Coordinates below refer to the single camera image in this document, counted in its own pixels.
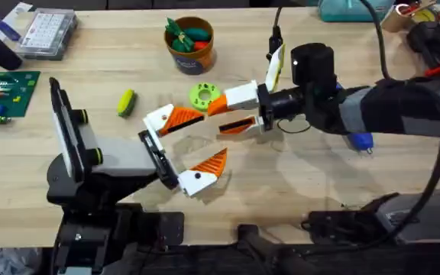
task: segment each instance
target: black cable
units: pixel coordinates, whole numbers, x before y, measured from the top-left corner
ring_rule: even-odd
[[[425,93],[426,95],[430,96],[434,100],[435,105],[440,113],[440,96],[437,93],[431,91],[430,89],[427,89],[424,86],[419,86],[416,84],[407,84],[407,86],[412,87],[414,91]],[[432,169],[432,174],[429,178],[429,181],[427,182],[427,186],[422,192],[422,195],[420,196],[419,200],[410,209],[409,214],[407,214],[405,218],[397,226],[395,226],[395,228],[393,228],[392,231],[388,232],[382,238],[376,241],[372,241],[369,244],[352,246],[352,247],[340,247],[325,251],[307,251],[306,253],[303,254],[303,256],[309,257],[309,256],[326,255],[326,254],[334,254],[334,253],[342,253],[342,252],[363,251],[370,248],[374,248],[390,239],[395,238],[419,214],[419,212],[424,208],[425,204],[430,200],[439,182],[439,179],[440,179],[440,142],[439,142],[438,154],[434,163],[434,168]]]
[[[280,126],[280,122],[283,121],[283,120],[287,120],[287,119],[286,119],[286,118],[282,118],[282,119],[280,119],[280,120],[276,123],[276,126],[277,126],[278,129],[280,129],[283,133],[287,133],[287,134],[299,134],[299,133],[303,133],[303,132],[306,132],[306,131],[310,130],[310,128],[312,127],[312,126],[309,124],[308,127],[304,128],[304,129],[302,129],[302,130],[299,130],[299,131],[287,131],[287,130],[283,129],[283,128]]]
[[[367,0],[359,0],[361,4],[363,4],[367,11],[369,11],[371,18],[373,19],[374,27],[376,28],[376,35],[378,36],[378,47],[380,48],[380,65],[381,65],[381,73],[385,79],[392,79],[390,74],[388,73],[387,67],[387,56],[385,53],[385,42],[383,40],[383,32],[381,30],[380,19],[378,19],[378,15],[376,14],[373,6],[368,3]]]
[[[149,251],[145,254],[144,259],[142,260],[142,264],[141,267],[138,269],[138,274],[137,275],[141,275],[142,274],[142,270],[144,270],[145,264],[147,263],[147,259],[149,258],[149,255],[152,251],[152,245],[149,248]]]
[[[279,7],[276,11],[276,16],[274,17],[273,27],[276,27],[278,25],[278,21],[280,20],[281,8],[283,8],[283,7]]]

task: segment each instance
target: orange cup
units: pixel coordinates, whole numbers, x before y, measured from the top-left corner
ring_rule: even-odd
[[[166,41],[167,49],[173,56],[176,66],[181,72],[189,75],[198,75],[206,72],[214,63],[212,26],[206,20],[197,17],[179,18],[176,19],[176,23],[182,30],[187,28],[201,28],[210,34],[211,38],[206,47],[192,53],[180,53],[171,47],[176,37],[164,31],[164,40]]]

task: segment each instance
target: clear plastic container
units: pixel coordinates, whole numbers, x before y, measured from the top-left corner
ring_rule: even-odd
[[[73,10],[38,8],[15,52],[27,59],[62,60],[77,23]]]

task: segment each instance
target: wooden tabletop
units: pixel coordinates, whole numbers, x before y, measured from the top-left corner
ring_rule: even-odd
[[[47,202],[47,168],[59,153],[50,107],[48,78],[68,92],[74,108],[85,108],[96,134],[138,140],[142,118],[168,104],[189,105],[188,91],[199,82],[222,89],[256,79],[267,71],[267,40],[275,9],[78,11],[78,30],[63,61],[26,61],[21,70],[40,70],[40,80],[25,118],[0,126],[0,247],[51,246],[62,212]],[[166,17],[195,15],[215,29],[217,61],[200,76],[174,66],[163,41]],[[31,14],[18,18],[23,30]],[[329,24],[314,8],[285,8],[280,26],[287,50],[322,42],[335,51],[339,82],[371,84],[381,78],[372,24]],[[390,74],[398,79],[421,68],[399,35],[385,34]],[[286,55],[280,88],[291,82]],[[129,119],[116,115],[126,89],[139,102]],[[181,170],[223,147],[228,160],[221,179],[197,198],[169,191],[159,181],[125,199],[147,211],[186,215],[185,244],[226,244],[241,223],[255,223],[272,239],[309,242],[299,222],[313,210],[356,208],[385,193],[417,193],[432,168],[438,140],[375,134],[374,153],[357,153],[343,137],[311,129],[303,134],[272,131],[257,140],[230,141],[217,136],[217,125],[252,112],[208,118],[162,139]],[[298,121],[290,128],[302,127]]]

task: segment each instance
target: green circuit board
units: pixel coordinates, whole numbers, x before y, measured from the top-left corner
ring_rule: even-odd
[[[5,106],[3,116],[24,117],[39,75],[40,72],[23,71],[0,73],[0,91],[8,94],[0,97],[0,105]]]

